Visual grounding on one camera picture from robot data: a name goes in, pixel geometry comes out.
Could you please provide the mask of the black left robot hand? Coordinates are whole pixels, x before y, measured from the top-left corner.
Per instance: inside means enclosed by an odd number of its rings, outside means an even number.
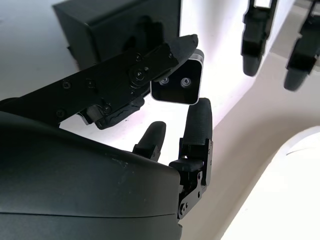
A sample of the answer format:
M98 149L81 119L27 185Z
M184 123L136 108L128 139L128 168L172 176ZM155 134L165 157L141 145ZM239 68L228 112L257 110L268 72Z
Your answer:
M277 1L271 0L267 7L257 6L254 0L248 2L243 16L241 55L243 73L253 77L257 74L270 37ZM314 70L320 60L320 7L318 0L312 0L307 9L304 23L286 65L284 88L295 92Z

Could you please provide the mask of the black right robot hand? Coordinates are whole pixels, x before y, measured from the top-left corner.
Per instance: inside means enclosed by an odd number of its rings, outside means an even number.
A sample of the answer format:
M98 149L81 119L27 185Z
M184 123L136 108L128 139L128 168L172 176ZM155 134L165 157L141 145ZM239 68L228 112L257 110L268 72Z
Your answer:
M179 221L211 180L211 102L199 97L203 53L195 34L148 53L131 49L0 102L3 240L179 240ZM60 128L79 115L100 130L144 104L189 106L178 158L158 162L166 124L153 122L132 151Z

